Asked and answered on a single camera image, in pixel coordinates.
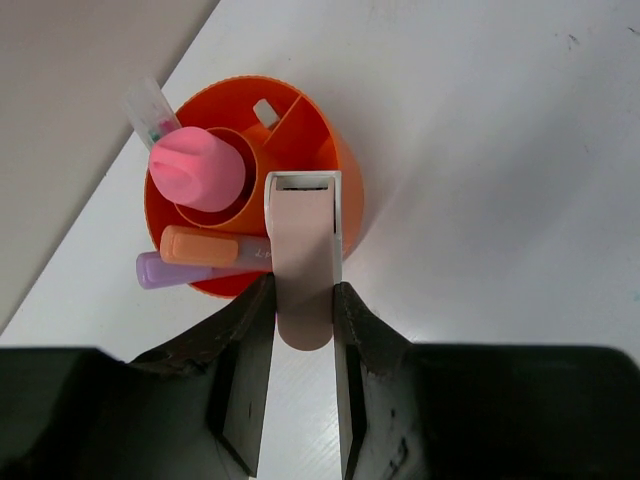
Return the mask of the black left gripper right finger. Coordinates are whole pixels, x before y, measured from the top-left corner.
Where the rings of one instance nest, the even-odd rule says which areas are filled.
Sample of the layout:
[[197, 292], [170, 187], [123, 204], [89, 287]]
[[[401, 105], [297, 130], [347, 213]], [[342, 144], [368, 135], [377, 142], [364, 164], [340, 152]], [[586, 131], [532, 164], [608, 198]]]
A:
[[333, 293], [346, 479], [635, 479], [639, 369], [581, 345], [412, 342]]

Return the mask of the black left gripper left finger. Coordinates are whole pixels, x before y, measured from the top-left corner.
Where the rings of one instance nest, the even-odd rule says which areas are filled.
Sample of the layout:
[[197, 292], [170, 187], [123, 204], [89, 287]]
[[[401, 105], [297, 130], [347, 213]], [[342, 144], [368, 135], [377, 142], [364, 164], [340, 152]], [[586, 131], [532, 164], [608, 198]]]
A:
[[274, 326], [265, 274], [129, 362], [89, 347], [3, 349], [2, 477], [254, 477]]

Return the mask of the purple highlighter marker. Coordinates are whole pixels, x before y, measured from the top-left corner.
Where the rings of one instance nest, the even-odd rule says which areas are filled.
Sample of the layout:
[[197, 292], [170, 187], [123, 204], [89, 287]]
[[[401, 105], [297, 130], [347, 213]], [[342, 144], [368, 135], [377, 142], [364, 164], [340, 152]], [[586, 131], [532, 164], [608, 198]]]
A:
[[232, 267], [170, 264], [161, 258], [159, 252], [141, 253], [136, 259], [138, 283], [147, 290], [227, 278], [251, 271], [263, 271], [263, 267], [250, 264]]

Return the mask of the orange highlighter marker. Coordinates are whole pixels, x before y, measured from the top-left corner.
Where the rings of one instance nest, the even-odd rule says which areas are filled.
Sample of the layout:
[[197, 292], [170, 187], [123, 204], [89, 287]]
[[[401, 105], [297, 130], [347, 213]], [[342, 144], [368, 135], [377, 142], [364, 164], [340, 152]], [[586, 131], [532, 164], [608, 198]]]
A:
[[171, 225], [161, 235], [159, 252], [169, 264], [272, 270], [271, 243], [267, 237]]

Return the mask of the pink glue bottle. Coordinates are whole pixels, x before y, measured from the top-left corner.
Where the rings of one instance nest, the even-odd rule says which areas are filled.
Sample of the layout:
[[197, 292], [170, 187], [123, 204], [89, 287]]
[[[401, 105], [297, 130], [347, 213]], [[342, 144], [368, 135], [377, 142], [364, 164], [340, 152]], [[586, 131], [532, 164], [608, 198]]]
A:
[[149, 173], [165, 199], [209, 213], [228, 209], [247, 177], [241, 153], [198, 127], [183, 127], [158, 140], [150, 151]]

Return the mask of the red gel pen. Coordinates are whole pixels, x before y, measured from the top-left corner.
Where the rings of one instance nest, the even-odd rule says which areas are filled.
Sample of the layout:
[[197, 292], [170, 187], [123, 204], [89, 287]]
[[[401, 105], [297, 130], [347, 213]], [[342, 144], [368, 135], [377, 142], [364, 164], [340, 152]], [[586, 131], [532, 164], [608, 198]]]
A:
[[161, 139], [152, 143], [150, 130], [161, 131], [166, 136], [181, 128], [174, 110], [152, 77], [137, 80], [127, 91], [123, 105], [134, 132], [148, 150]]

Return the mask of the grey eraser block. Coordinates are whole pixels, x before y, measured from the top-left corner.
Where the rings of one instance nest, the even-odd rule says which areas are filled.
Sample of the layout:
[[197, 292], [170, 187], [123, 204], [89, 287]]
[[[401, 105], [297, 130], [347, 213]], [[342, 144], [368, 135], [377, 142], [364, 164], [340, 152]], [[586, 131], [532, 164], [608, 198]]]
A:
[[268, 129], [273, 129], [280, 121], [280, 116], [266, 99], [258, 100], [253, 106], [253, 112], [260, 124]]

